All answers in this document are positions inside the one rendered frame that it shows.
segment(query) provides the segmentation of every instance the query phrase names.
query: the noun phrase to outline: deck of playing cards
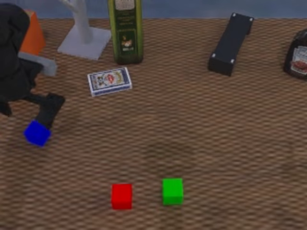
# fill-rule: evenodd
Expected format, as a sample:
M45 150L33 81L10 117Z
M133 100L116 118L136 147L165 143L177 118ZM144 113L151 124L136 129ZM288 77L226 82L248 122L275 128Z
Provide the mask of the deck of playing cards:
M298 46L293 51L291 62L291 72L300 77L307 75L307 47Z
M93 97L132 89L132 83L126 67L87 75Z

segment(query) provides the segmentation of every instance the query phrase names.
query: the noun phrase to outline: bottle label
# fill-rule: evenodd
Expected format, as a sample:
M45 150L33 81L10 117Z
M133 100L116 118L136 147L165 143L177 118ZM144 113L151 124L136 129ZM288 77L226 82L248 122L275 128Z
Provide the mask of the bottle label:
M115 0L115 18L120 54L137 54L135 0Z

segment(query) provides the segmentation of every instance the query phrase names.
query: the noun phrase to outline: black robot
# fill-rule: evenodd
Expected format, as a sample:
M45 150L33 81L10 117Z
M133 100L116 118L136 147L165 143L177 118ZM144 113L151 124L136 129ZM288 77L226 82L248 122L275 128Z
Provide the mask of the black robot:
M18 57L29 26L30 18L22 8L0 4L0 113L11 116L9 102L26 100L40 106L36 121L50 129L65 98L53 93L31 93L43 66Z

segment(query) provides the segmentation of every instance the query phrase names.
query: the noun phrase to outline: blue wall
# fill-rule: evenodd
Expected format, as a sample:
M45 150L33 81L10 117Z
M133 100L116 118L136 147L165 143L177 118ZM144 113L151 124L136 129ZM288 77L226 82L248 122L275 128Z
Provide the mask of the blue wall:
M37 12L40 18L71 17L58 0L0 0ZM91 18L106 18L107 0L87 0ZM232 12L253 17L305 18L307 0L143 0L145 18L229 17Z

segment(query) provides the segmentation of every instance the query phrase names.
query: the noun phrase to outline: green cube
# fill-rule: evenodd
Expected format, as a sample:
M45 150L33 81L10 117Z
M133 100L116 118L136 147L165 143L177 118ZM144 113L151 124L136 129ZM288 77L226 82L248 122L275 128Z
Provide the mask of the green cube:
M181 205L183 203L183 182L181 178L165 178L162 180L162 196L164 205Z

